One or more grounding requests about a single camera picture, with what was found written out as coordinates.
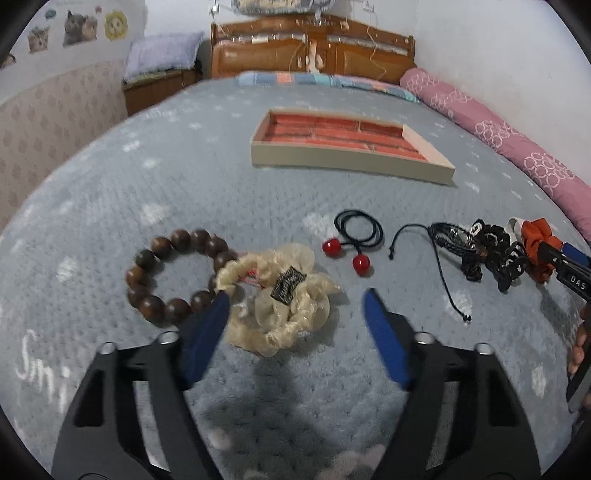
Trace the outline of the yellow flower cat sticker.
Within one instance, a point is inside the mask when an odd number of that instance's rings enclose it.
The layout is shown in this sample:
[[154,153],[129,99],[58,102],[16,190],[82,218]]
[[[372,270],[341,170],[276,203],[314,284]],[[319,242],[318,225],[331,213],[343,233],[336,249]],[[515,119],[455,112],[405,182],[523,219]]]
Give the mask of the yellow flower cat sticker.
[[113,10],[104,17],[104,33],[108,40],[122,40],[128,32],[126,15],[120,10]]

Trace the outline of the cream organza scrunchie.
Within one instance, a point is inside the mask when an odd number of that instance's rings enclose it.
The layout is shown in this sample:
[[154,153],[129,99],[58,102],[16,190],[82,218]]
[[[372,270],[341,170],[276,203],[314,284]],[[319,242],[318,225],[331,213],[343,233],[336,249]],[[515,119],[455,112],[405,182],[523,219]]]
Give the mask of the cream organza scrunchie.
[[215,291],[233,296],[246,279],[259,289],[232,304],[224,340],[263,357],[294,347],[301,334],[321,330],[331,315],[329,297],[341,292],[328,274],[315,270],[314,251],[300,243],[229,260],[216,274]]

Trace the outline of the beige tray with red lining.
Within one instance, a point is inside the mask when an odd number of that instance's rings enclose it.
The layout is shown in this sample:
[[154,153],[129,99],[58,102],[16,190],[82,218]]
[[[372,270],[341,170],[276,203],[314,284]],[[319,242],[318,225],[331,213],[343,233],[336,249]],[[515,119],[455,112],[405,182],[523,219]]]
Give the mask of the beige tray with red lining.
[[452,186],[456,168],[406,124],[337,112],[270,109],[250,140],[252,165],[379,174]]

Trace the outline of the black hair tie red beads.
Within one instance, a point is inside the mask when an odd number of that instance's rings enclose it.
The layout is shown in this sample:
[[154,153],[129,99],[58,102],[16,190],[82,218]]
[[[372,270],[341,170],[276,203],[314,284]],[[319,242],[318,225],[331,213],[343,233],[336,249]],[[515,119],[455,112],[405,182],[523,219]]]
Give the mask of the black hair tie red beads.
[[[369,226],[368,233],[361,234],[349,231],[349,223],[358,221]],[[370,262],[367,251],[375,251],[383,245],[385,233],[381,223],[367,212],[348,209],[342,210],[335,216],[334,227],[338,235],[322,243],[322,251],[325,256],[329,258],[342,257],[346,247],[351,247],[356,252],[352,260],[353,270],[355,270],[356,275],[360,277],[369,276],[370,271],[372,271],[372,262]]]

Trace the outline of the striped pillow left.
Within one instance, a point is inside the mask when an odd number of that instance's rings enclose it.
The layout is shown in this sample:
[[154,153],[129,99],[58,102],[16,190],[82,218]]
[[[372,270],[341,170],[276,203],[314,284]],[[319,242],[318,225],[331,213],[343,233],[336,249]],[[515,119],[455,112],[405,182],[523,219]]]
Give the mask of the striped pillow left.
[[321,85],[332,88],[342,87],[342,82],[335,76],[304,72],[246,71],[236,76],[235,80],[240,86]]

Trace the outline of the floral quilt window cover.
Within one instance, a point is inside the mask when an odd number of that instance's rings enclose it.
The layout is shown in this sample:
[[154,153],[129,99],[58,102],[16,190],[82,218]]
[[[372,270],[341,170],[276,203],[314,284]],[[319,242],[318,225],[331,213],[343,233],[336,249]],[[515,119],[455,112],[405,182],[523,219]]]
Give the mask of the floral quilt window cover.
[[290,15],[329,10],[335,0],[232,0],[231,7],[245,16]]

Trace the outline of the tabby kitten wall sticker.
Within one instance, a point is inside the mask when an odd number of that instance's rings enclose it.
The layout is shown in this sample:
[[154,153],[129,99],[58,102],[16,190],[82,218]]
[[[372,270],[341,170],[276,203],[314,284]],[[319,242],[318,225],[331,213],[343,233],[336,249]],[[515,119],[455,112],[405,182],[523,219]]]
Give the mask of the tabby kitten wall sticker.
[[50,27],[34,27],[27,35],[29,53],[35,54],[48,50]]

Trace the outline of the pink rolled quilt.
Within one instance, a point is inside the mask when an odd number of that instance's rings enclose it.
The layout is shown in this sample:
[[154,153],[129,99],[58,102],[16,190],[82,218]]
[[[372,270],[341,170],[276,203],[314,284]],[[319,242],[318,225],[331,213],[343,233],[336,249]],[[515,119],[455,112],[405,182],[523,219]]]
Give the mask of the pink rolled quilt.
[[483,103],[421,68],[408,70],[400,85],[511,161],[590,239],[590,186],[566,165]]

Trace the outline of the grey smile bedspread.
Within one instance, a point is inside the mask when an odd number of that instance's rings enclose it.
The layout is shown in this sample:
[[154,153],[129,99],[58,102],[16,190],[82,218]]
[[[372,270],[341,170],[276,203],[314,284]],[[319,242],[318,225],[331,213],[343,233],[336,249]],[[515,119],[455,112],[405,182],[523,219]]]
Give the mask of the grey smile bedspread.
[[[250,139],[270,109],[346,112],[410,126],[455,166],[452,186],[321,169],[256,168]],[[384,228],[356,275],[356,252],[329,258],[334,219],[358,209]],[[467,281],[435,253],[425,227],[543,218],[586,242],[527,175],[430,108],[324,86],[217,80],[118,125],[55,170],[1,236],[1,405],[23,443],[50,466],[64,414],[96,349],[150,342],[156,330],[126,299],[125,271],[151,239],[204,228],[238,251],[301,243],[339,284],[321,330],[264,358],[228,344],[187,395],[228,479],[367,479],[405,393],[387,376],[363,320],[369,288],[416,329],[448,345],[491,344],[550,466],[571,437],[566,364],[580,300],[524,276],[507,293],[485,273]]]

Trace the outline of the grey cats wall sticker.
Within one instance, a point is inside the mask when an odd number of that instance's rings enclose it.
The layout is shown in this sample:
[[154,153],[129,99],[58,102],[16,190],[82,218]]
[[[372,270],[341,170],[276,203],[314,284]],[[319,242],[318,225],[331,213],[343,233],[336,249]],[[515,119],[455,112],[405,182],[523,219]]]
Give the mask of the grey cats wall sticker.
[[69,47],[97,39],[98,21],[95,16],[67,12],[64,22],[63,46]]

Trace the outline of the lavender dotted cushion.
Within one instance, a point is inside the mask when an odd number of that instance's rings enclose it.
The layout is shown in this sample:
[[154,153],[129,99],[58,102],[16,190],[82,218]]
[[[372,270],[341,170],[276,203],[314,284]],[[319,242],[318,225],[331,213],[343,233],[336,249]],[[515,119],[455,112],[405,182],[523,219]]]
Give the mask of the lavender dotted cushion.
[[168,70],[190,70],[204,42],[204,31],[147,36],[134,41],[127,55],[123,81]]

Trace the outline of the hamster cat wall sticker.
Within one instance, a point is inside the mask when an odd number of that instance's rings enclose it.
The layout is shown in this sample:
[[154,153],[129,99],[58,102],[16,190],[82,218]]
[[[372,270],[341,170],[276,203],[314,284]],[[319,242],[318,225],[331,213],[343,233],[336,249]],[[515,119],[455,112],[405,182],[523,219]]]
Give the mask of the hamster cat wall sticker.
[[4,68],[6,68],[6,67],[8,67],[8,66],[10,66],[10,65],[13,65],[13,64],[15,64],[15,63],[16,63],[16,58],[15,58],[15,56],[14,56],[14,55],[12,55],[12,54],[8,54],[8,55],[6,56],[6,58],[3,60],[3,62],[1,63],[1,65],[0,65],[0,69],[4,69]]

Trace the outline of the wooden headboard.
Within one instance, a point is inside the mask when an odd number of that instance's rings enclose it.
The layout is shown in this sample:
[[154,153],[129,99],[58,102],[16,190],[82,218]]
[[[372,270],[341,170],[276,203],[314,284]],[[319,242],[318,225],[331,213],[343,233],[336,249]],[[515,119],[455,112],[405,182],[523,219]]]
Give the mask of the wooden headboard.
[[304,72],[391,84],[415,68],[415,39],[335,15],[264,16],[211,25],[211,77]]

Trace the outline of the wooden nightstand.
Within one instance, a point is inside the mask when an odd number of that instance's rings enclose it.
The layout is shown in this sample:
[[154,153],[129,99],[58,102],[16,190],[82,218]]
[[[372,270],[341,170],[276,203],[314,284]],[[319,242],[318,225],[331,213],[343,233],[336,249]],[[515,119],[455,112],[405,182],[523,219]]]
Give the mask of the wooden nightstand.
[[195,70],[170,70],[152,77],[124,82],[122,91],[127,115],[134,114],[154,106],[204,79],[204,75]]

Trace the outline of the black scrunchie band watch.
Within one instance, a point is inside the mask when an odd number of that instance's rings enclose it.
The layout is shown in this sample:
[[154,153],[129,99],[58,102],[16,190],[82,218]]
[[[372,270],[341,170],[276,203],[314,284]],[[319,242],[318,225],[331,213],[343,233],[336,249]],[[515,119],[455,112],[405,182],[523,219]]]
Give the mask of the black scrunchie band watch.
[[476,220],[470,234],[479,249],[480,259],[493,274],[501,293],[525,273],[528,264],[525,247],[504,227]]

